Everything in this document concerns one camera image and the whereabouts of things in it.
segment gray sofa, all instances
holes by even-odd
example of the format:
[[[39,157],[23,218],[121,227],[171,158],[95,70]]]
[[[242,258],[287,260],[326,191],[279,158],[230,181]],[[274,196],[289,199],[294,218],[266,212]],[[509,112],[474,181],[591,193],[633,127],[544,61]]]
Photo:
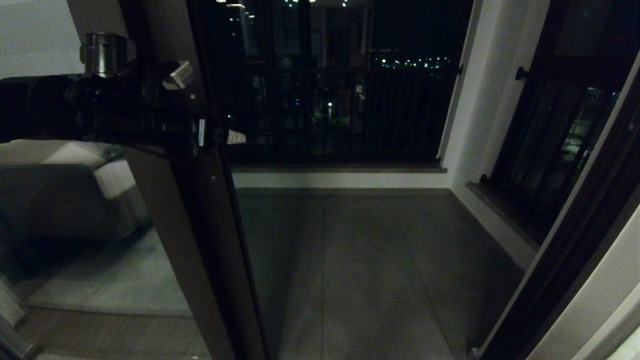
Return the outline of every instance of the gray sofa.
[[[120,147],[58,140],[0,145],[0,261],[5,264],[29,268],[43,252],[69,243],[117,241],[147,218]]]

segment wooden floor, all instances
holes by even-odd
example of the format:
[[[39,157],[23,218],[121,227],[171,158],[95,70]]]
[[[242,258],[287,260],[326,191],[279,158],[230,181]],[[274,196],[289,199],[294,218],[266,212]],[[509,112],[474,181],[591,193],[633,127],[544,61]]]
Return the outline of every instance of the wooden floor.
[[[32,308],[21,323],[47,354],[91,359],[210,359],[192,318]]]

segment metal bracket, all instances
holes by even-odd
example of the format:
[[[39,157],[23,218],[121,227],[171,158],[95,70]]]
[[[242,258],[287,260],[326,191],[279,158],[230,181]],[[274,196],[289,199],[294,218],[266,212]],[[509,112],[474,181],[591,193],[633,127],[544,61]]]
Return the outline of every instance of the metal bracket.
[[[528,75],[529,75],[528,71],[526,71],[523,67],[519,67],[518,71],[516,71],[516,80],[524,79]]]

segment tiled floor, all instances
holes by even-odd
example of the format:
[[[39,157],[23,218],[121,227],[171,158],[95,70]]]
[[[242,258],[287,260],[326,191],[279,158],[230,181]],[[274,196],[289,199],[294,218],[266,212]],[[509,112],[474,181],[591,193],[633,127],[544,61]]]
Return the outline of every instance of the tiled floor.
[[[522,273],[451,194],[239,192],[274,359],[460,359]]]

